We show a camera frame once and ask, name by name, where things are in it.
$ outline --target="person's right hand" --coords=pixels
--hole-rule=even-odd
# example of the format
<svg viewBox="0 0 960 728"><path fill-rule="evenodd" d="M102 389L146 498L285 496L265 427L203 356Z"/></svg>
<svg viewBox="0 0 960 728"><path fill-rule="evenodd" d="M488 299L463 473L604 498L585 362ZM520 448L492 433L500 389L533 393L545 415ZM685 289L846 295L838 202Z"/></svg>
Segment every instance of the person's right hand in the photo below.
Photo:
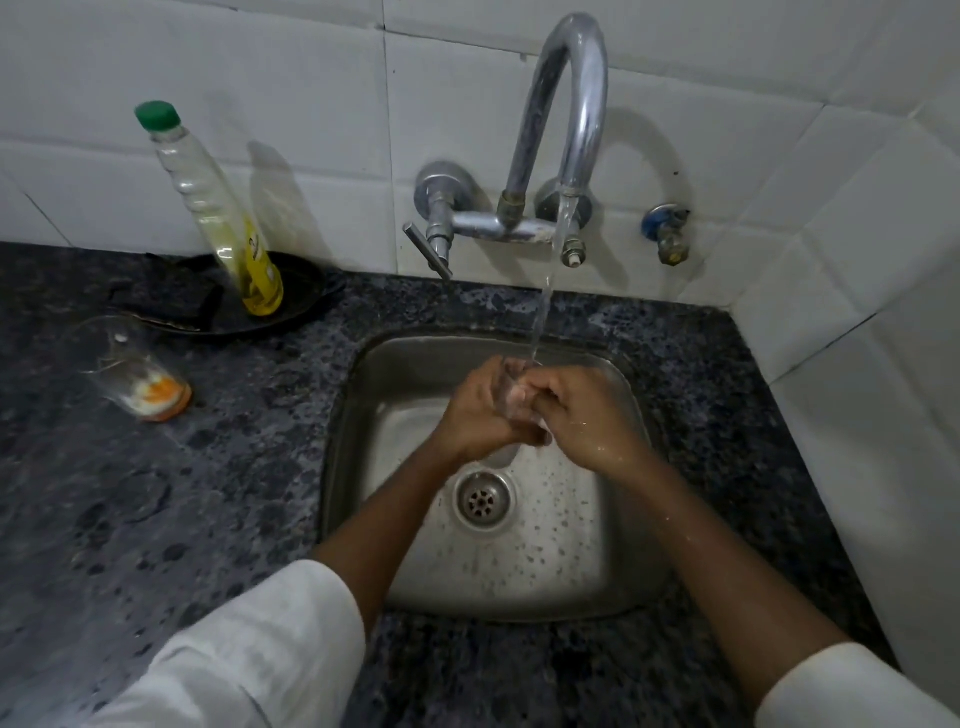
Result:
<svg viewBox="0 0 960 728"><path fill-rule="evenodd" d="M647 450L599 369L538 367L527 370L519 383L535 393L531 407L581 468L619 480Z"/></svg>

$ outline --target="bottle label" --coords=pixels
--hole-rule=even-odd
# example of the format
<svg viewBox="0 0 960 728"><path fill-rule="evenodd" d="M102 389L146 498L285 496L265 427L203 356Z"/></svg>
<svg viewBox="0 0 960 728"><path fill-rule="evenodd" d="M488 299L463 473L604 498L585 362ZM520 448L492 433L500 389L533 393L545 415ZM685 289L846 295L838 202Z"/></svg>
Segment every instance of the bottle label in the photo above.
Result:
<svg viewBox="0 0 960 728"><path fill-rule="evenodd" d="M246 220L247 233L247 271L253 285L267 301L272 301L280 286L280 273L271 262L270 256L260 240L253 222Z"/></svg>

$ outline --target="curved faucet spout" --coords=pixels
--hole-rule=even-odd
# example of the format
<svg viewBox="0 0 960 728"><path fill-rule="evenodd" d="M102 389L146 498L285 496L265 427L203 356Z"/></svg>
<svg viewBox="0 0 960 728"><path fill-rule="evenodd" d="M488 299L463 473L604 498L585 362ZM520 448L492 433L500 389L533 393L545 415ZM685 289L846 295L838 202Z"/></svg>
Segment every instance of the curved faucet spout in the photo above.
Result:
<svg viewBox="0 0 960 728"><path fill-rule="evenodd" d="M575 12L554 28L540 53L516 140L510 177L496 210L497 217L508 228L516 226L523 216L543 128L568 61L573 74L573 103L560 183L566 195L577 196L587 191L607 114L607 47L597 21L584 12Z"/></svg>

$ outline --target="dish soap bottle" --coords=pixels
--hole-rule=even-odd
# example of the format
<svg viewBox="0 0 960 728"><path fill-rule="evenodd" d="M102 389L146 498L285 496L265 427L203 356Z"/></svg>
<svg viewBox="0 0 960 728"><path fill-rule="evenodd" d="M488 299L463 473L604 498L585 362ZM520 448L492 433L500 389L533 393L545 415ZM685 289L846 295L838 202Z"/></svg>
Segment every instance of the dish soap bottle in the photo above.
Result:
<svg viewBox="0 0 960 728"><path fill-rule="evenodd" d="M283 301L280 272L267 255L253 217L230 188L220 165L165 101L148 101L136 118L156 147L163 168L193 215L197 227L227 270L244 306L254 316L269 316Z"/></svg>

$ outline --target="glass cup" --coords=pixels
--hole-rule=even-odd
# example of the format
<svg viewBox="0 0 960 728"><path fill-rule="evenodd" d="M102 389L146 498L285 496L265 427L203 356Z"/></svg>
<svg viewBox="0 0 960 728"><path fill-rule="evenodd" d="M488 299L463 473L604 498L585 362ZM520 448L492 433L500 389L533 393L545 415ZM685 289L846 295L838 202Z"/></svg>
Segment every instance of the glass cup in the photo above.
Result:
<svg viewBox="0 0 960 728"><path fill-rule="evenodd" d="M502 417L523 422L540 422L540 416L530 408L527 389L518 383L524 372L539 365L533 359L503 359L492 387L493 406ZM500 448L488 455L483 464L494 470L509 468L519 450L519 443Z"/></svg>
<svg viewBox="0 0 960 728"><path fill-rule="evenodd" d="M73 327L64 356L104 397L146 422L179 415L193 396L190 385L147 348L143 327L127 316L98 316Z"/></svg>

